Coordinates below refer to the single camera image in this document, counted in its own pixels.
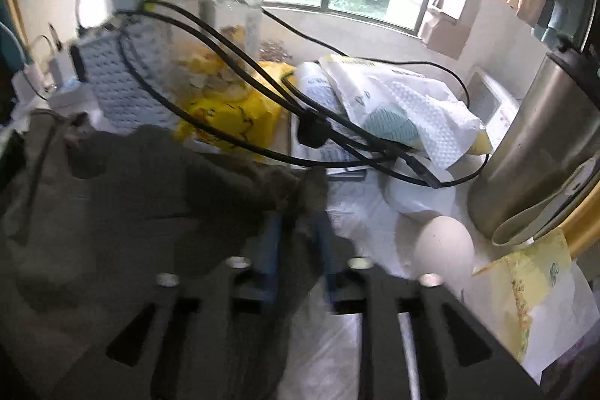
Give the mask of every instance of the silver screw head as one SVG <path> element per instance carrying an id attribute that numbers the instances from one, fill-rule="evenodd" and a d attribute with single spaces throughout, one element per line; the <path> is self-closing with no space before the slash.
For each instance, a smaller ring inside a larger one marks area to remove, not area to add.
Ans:
<path id="1" fill-rule="evenodd" d="M 250 265 L 250 260 L 248 258 L 244 258 L 243 256 L 229 256 L 229 258 L 227 258 L 227 266 L 230 268 L 236 268 L 236 270 L 244 270 Z"/>
<path id="2" fill-rule="evenodd" d="M 179 285 L 179 276 L 173 273 L 158 273 L 156 276 L 156 282 L 160 286 L 167 286 L 173 288 Z"/>
<path id="3" fill-rule="evenodd" d="M 419 276 L 419 283 L 423 286 L 431 288 L 432 286 L 440 286 L 444 279 L 437 273 L 426 273 Z"/>
<path id="4" fill-rule="evenodd" d="M 348 260 L 348 266 L 353 270 L 368 270 L 373 268 L 373 260 L 366 256 L 357 256 Z"/>

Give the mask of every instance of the dark cloth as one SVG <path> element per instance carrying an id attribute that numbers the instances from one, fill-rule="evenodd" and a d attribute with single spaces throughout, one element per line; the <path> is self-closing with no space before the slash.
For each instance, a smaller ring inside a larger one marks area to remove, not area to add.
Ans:
<path id="1" fill-rule="evenodd" d="M 97 132 L 85 115 L 50 111 L 32 115 L 25 154 L 5 189 L 0 344 L 38 395 L 123 330 L 151 300 L 157 273 L 209 273 L 241 255 L 264 212 L 281 210 L 298 225 L 283 235 L 277 303 L 233 331 L 229 397 L 275 395 L 290 319 L 318 276 L 302 219 L 325 209 L 324 172 L 193 153 L 152 126 Z"/>

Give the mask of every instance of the yellow plastic bag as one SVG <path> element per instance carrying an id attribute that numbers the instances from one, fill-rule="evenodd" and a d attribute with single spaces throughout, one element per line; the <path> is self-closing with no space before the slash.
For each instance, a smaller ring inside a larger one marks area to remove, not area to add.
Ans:
<path id="1" fill-rule="evenodd" d="M 261 61 L 259 64 L 278 82 L 284 75 L 294 70 L 294 67 L 287 63 Z M 255 76 L 265 87 L 273 90 L 261 76 L 256 74 Z M 252 88 L 248 96 L 241 100 L 232 101 L 211 94 L 189 101 L 184 108 L 186 112 L 204 123 L 262 148 L 271 145 L 275 124 L 282 111 L 278 103 L 255 88 Z M 245 151 L 181 120 L 175 130 L 176 139 L 184 141 L 192 136 L 223 150 Z"/>

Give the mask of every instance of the cable connector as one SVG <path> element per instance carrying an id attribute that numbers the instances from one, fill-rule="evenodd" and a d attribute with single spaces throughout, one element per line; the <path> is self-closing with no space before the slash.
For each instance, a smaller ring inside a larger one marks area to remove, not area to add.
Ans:
<path id="1" fill-rule="evenodd" d="M 329 139 L 333 131 L 325 116 L 314 109 L 307 108 L 298 117 L 298 142 L 310 148 L 320 148 Z"/>

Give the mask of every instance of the egg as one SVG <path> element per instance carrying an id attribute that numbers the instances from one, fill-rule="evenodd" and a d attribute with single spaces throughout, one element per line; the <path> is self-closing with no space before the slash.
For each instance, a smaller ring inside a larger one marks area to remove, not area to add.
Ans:
<path id="1" fill-rule="evenodd" d="M 473 273 L 475 248 L 469 231 L 456 219 L 436 217 L 419 233 L 415 244 L 412 274 L 437 273 L 457 297 Z"/>

